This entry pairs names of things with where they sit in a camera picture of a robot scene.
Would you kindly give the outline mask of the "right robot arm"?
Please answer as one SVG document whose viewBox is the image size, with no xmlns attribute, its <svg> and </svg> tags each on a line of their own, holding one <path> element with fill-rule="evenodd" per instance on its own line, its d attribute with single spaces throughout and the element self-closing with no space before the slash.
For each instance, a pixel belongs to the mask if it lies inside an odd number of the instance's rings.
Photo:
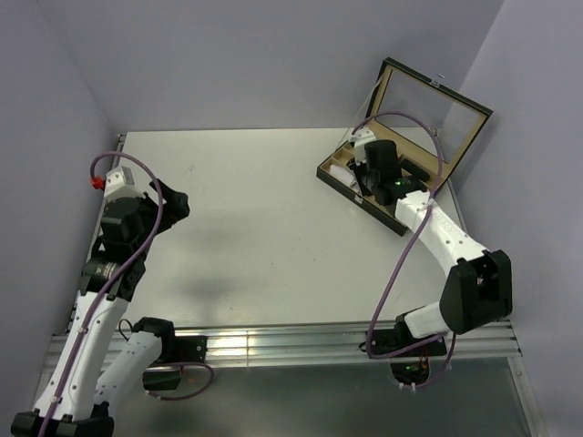
<svg viewBox="0 0 583 437">
<path fill-rule="evenodd" d="M 438 206 L 435 193 L 442 175 L 405 170 L 392 140 L 372 140 L 354 149 L 359 183 L 413 233 L 445 274 L 438 301 L 397 317 L 394 344 L 415 354 L 433 337 L 457 335 L 509 316 L 513 310 L 512 268 L 507 254 L 472 239 Z"/>
</svg>

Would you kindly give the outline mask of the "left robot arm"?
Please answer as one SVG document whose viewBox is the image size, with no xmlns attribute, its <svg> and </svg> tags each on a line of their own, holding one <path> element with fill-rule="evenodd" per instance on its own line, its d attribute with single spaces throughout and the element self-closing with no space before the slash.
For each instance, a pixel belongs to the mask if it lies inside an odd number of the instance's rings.
<svg viewBox="0 0 583 437">
<path fill-rule="evenodd" d="M 110 436 L 114 411 L 146 368 L 167 363 L 178 351 L 169 320 L 143 318 L 107 368 L 111 338 L 146 271 L 152 240 L 187 218 L 186 193 L 161 180 L 153 200 L 131 182 L 101 182 L 100 231 L 82 269 L 77 309 L 54 372 L 30 412 L 13 419 L 14 436 Z"/>
</svg>

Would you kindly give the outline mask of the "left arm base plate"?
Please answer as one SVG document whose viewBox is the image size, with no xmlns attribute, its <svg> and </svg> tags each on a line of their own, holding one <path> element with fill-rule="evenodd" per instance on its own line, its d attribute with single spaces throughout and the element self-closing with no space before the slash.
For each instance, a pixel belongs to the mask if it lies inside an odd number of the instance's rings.
<svg viewBox="0 0 583 437">
<path fill-rule="evenodd" d="M 162 352 L 153 362 L 165 365 L 177 362 L 199 362 L 206 360 L 208 337 L 203 335 L 178 336 L 162 341 Z"/>
</svg>

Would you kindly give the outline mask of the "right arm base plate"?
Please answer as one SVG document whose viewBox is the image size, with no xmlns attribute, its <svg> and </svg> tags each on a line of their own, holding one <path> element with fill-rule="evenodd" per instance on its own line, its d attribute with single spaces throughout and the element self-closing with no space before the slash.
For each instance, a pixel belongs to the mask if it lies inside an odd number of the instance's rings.
<svg viewBox="0 0 583 437">
<path fill-rule="evenodd" d="M 405 349 L 397 358 L 444 357 L 447 347 L 442 338 L 429 336 L 415 339 L 398 329 L 374 330 L 371 339 L 371 352 L 374 355 L 386 355 Z"/>
</svg>

